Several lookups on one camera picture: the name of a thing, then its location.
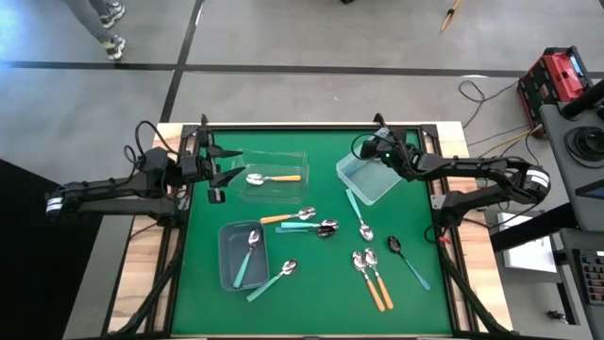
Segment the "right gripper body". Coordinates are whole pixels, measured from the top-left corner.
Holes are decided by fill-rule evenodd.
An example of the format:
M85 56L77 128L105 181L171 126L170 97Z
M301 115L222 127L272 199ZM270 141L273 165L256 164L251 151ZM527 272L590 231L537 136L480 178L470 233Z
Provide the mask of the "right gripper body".
M410 169L411 163L406 147L407 132L405 130L390 131L385 137L376 134L361 145L361 159L380 159L386 166L393 169Z

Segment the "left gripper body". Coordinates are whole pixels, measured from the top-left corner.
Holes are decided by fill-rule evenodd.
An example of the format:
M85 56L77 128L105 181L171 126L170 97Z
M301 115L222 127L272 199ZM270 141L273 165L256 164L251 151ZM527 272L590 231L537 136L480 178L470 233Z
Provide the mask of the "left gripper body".
M213 204L223 202L220 189L220 166L215 160L217 145L209 129L186 130L181 137L181 172L185 183L206 181L208 200Z

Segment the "orange-handled steel spoon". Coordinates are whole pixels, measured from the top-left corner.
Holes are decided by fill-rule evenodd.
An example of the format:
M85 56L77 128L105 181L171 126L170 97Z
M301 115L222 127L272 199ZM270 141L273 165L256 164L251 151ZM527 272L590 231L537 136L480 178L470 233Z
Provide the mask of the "orange-handled steel spoon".
M271 224L271 223L290 220L293 218L298 218L300 220L305 221L305 220L311 219L315 215L316 215L316 209L314 207L307 207L307 208L303 208L293 214L282 214L282 215L263 217L260 219L260 222L262 224Z
M392 310L394 308L394 304L393 304L393 301L392 301L392 299L390 297L390 294L389 294L389 292L387 290L387 287L386 287L386 285L385 285L382 277L380 276L380 274L378 272L378 256L377 256L376 252L372 248L367 247L364 250L364 258L365 258L365 261L369 264L369 266L374 271L374 274L375 274L375 276L377 278L377 283L378 283L380 292L383 295L386 307L389 310Z
M353 262L353 266L355 267L355 269L362 273L362 275L365 279L365 282L369 288L369 291L372 295L372 298L377 306L377 309L380 312L384 312L385 305L384 305L383 301L381 300L375 285L373 284L372 280L369 278L369 275L366 272L367 263L364 260L363 255L359 251L354 251L352 253L352 262Z
M265 176L263 174L258 174L258 173L254 173L254 174L248 174L245 178L246 182L254 185L254 186L261 186L267 182L288 182L288 181L293 181L293 182L297 182L300 181L302 179L302 177L300 175L289 175L289 176Z

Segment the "teal-handled steel spoon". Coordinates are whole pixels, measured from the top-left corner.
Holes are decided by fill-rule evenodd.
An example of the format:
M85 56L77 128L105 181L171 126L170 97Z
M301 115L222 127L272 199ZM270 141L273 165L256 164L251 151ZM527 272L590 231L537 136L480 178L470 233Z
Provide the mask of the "teal-handled steel spoon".
M281 277L291 275L296 270L297 267L298 267L297 259L287 260L282 265L281 270L279 271L278 274L276 274L274 277L272 277L270 280L268 280L266 283L264 283L263 286L259 287L254 292L252 292L249 296L247 296L246 300L248 302L255 300L260 295L262 295L267 289L269 289L275 282L277 282Z
M245 257L243 258L239 271L233 282L234 288L241 287L244 276L245 276L246 268L248 267L249 259L251 257L251 254L252 254L254 248L256 247L256 245L258 244L259 241L260 241L260 231L258 229L252 229L250 231L250 233L248 235L248 239L247 239L248 250L246 252Z
M307 228L322 228L330 227L335 230L339 227L339 222L333 219L326 219L320 223L312 222L282 222L280 225L283 229L307 229Z
M371 228L362 219L361 211L360 211L360 208L359 208L358 203L356 201L355 195L353 194L353 192L350 189L346 189L345 193L346 193L346 196L348 198L348 201L349 201L349 203L350 203L353 211L355 212L355 215L358 217L358 220L360 222L360 235L361 235L361 237L365 241L368 241L368 242L372 241L374 239L374 233L371 230Z

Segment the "blue-handled dark spoon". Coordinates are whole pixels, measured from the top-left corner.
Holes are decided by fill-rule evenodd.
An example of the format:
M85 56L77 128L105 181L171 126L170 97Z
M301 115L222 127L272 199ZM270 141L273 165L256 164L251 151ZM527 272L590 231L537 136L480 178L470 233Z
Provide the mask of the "blue-handled dark spoon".
M402 259L423 289L429 291L431 289L430 284L420 275L420 273L413 267L411 262L404 255L400 241L395 236L391 235L388 237L387 243L388 248L392 251L392 253L398 255Z
M297 228L297 229L285 229L282 227L275 228L276 233L313 233L316 234L320 238L328 238L331 237L336 229L333 227L312 227L312 228Z

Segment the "frosted translucent plastic bin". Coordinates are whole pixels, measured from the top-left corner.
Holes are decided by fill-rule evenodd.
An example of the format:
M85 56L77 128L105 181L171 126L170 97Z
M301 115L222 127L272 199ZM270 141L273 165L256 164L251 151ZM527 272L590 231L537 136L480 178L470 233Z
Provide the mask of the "frosted translucent plastic bin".
M375 134L385 137L388 132L395 130L405 130L407 136L412 132L412 136L417 138L414 131L403 127L381 127L378 130L364 132L353 138L352 150L336 163L338 178L366 206L374 205L402 178L380 159L361 160L361 145Z

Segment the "clear plastic bin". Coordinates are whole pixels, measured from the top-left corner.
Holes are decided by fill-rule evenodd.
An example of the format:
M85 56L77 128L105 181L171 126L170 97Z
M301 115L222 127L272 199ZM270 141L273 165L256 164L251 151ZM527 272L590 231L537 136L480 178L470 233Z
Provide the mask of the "clear plastic bin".
M242 149L243 154L232 162L233 168L244 167L244 170L233 179L228 188L239 198L248 202L271 204L298 204L304 200L310 176L309 157L303 151L268 152ZM248 174L264 176L300 175L297 182L267 182L254 186L246 182Z

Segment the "grey-blue plastic bin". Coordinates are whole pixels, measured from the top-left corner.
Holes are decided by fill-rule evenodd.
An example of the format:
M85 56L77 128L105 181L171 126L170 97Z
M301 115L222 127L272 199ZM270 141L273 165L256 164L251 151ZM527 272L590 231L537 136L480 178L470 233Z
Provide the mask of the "grey-blue plastic bin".
M248 250L248 235L254 229L260 231L260 241L251 254L241 287L234 288L233 282ZM270 277L268 252L264 226L260 221L235 222L225 225L220 228L218 239L220 281L225 290L256 289L268 281Z

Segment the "green table mat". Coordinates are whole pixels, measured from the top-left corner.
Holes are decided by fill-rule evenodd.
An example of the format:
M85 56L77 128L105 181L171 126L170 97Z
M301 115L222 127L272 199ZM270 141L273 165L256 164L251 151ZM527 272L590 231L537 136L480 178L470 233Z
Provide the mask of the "green table mat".
M220 146L268 152L303 151L309 157L310 180L304 205L319 220L336 219L339 230L322 239L309 233L266 233L271 278L290 259L298 267L281 277L255 300L246 291L227 291L219 270L218 233L222 226L264 216L294 213L294 204L248 202L229 188L226 201L211 204L207 187L193 193L172 331L177 335L399 335L446 334L451 322L436 248L424 239L431 222L428 187L424 182L399 181L374 205L360 207L374 233L365 241L360 222L350 206L336 163L350 149L351 131L283 132L220 131ZM402 259L389 248L395 236L402 252L430 284L426 291ZM385 305L380 312L352 253L370 247L377 254L377 270L394 308L386 307L373 269L366 272Z

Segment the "black desk support beam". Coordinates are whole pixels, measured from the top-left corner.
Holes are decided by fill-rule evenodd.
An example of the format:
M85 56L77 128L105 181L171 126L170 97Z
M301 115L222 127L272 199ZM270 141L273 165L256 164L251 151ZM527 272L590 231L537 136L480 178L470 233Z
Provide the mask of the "black desk support beam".
M541 239L562 229L579 227L570 203L544 212L526 222L496 232L490 237L494 252L518 247L524 243Z

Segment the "grey side desk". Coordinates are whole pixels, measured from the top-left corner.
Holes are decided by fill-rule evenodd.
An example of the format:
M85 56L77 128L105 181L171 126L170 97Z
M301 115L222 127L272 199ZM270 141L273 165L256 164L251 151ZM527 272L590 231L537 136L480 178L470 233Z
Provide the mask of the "grey side desk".
M575 194L577 188L604 179L604 161L601 163L602 167L596 168L597 162L586 167L587 161L578 163L565 146L568 131L588 127L604 130L604 120L597 116L596 110L586 110L576 120L567 120L560 115L557 105L543 105L540 114L579 227L587 231L604 232L604 200Z

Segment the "white box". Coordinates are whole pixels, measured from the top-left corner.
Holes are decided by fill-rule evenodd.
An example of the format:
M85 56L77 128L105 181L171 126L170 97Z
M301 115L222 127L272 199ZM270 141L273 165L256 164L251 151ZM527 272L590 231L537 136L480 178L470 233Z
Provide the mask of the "white box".
M529 221L531 216L520 215L514 217L513 213L500 212L496 215L496 219L498 223L502 222L502 225L499 227L499 230L502 231ZM507 268L548 273L557 272L550 236L504 250L503 261L504 266Z

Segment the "person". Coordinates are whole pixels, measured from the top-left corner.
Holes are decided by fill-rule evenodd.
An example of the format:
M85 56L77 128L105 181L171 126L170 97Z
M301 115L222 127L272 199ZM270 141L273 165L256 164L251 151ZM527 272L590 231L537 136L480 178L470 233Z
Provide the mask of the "person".
M101 44L109 60L123 56L126 40L109 30L126 13L119 0L62 0L75 18Z

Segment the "red and black tool case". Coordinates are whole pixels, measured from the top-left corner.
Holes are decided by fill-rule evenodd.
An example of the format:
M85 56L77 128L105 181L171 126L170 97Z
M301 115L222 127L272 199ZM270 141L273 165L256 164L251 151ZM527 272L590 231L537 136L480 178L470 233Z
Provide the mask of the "red and black tool case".
M530 69L518 79L516 91L530 129L542 124L543 105L568 103L594 85L578 49L548 47Z

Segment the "black panel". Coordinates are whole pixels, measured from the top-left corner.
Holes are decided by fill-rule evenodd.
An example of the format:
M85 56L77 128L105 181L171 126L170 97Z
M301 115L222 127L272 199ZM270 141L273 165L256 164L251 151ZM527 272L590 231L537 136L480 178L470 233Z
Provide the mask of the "black panel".
M58 185L0 160L0 340L61 340L102 217L53 221Z

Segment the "black cylindrical pole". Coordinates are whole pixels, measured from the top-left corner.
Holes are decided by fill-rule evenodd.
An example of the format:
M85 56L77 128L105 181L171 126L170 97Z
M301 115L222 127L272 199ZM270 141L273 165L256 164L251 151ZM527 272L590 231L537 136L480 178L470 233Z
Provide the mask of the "black cylindrical pole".
M565 105L561 110L561 115L566 119L572 120L584 111L602 103L604 103L604 78L578 98Z

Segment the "black keypad with blue keys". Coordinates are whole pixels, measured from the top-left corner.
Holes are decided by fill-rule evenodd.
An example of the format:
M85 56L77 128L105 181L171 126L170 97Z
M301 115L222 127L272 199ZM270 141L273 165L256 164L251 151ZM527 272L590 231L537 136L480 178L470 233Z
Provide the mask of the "black keypad with blue keys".
M604 250L580 249L578 259L587 303L604 306Z

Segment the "black aluminium table frame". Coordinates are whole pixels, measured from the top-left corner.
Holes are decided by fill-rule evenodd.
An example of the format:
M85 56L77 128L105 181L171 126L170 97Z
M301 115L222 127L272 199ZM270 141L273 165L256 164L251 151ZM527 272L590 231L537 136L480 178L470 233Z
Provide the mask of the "black aluminium table frame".
M161 134L166 144L172 148L178 146L179 150L193 150L196 147L194 137L196 129L199 129L200 123L159 123L157 125L156 136L153 146L165 147L161 142ZM378 127L378 123L363 122L290 122L290 123L207 123L208 129L211 129L215 135L220 130L245 130L252 132L267 131L287 131L291 133L298 132L317 132L317 131L335 131L344 130L373 130ZM420 144L428 152L443 153L446 156L455 154L467 156L468 150L460 122L392 122L391 128L408 129L416 132ZM447 180L441 180L438 183L430 183L428 191L443 193L445 187L454 190L469 191L476 189L477 186L470 179L449 177ZM449 256L455 258L454 263L460 264L460 271L467 280L468 284L474 289L477 296L481 298L484 307L489 310L493 318L507 329L512 329L512 320L509 308L503 293L503 286L499 274L496 273L495 253L491 249L491 241L488 230L479 223L485 222L482 212L471 212L469 219L464 221L461 230L448 231L453 245L447 246ZM134 217L131 226L131 234L135 231L143 230L143 222L150 220L150 217ZM176 259L177 256L184 254L186 239L189 234L189 227L181 229L161 229L159 227L149 227L156 231L141 231L136 237L128 238L125 248L124 258L119 269L116 287L113 291L111 303L105 324L101 335L115 338L120 334L128 336L137 336L141 339L152 336L168 338L173 321L171 312L168 311L176 306L176 296L178 286L180 285L180 264L174 264L175 271L173 277L169 278L164 287L161 288L157 299L149 307L149 313L144 317L141 325L131 333L119 333L118 331L126 326L133 316L134 307L139 308L139 302L143 305L143 298L150 295L151 288L156 281L159 281L169 262ZM462 293L457 283L452 279L445 281L445 290L451 288L452 298L454 299L453 316L450 316L453 326L463 331L476 329L486 332L486 326L482 321L478 321L478 314L471 311L469 302L462 301Z

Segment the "wooden-handled stick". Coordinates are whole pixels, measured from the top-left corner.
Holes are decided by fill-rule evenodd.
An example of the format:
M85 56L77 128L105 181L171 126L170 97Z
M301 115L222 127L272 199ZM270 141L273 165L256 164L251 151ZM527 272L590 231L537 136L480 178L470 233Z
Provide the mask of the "wooden-handled stick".
M449 25L450 25L453 17L455 16L455 14L457 12L457 9L458 9L459 5L461 4L461 1L462 0L456 0L456 2L454 3L454 5L447 10L445 18L444 18L444 20L443 20L443 22L441 24L441 28L440 28L441 32L446 31L447 28L449 27Z

